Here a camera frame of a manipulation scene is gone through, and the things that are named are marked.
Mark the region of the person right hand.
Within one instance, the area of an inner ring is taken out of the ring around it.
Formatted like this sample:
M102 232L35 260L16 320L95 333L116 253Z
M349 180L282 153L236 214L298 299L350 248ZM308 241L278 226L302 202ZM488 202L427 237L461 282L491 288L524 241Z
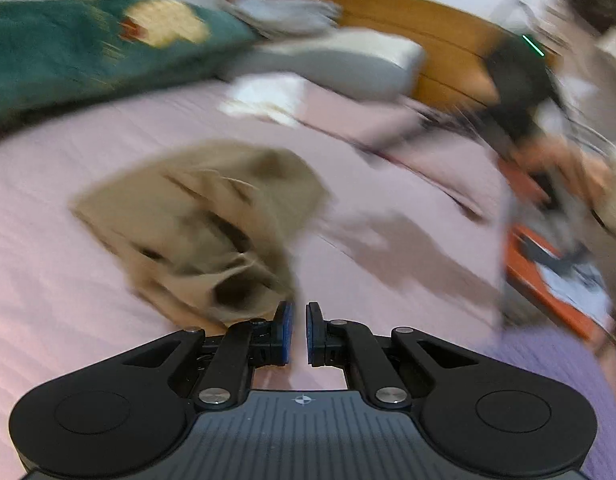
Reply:
M564 136L529 140L513 151L512 160L528 174L556 171L566 190L589 207L600 204L616 181L606 158L586 152Z

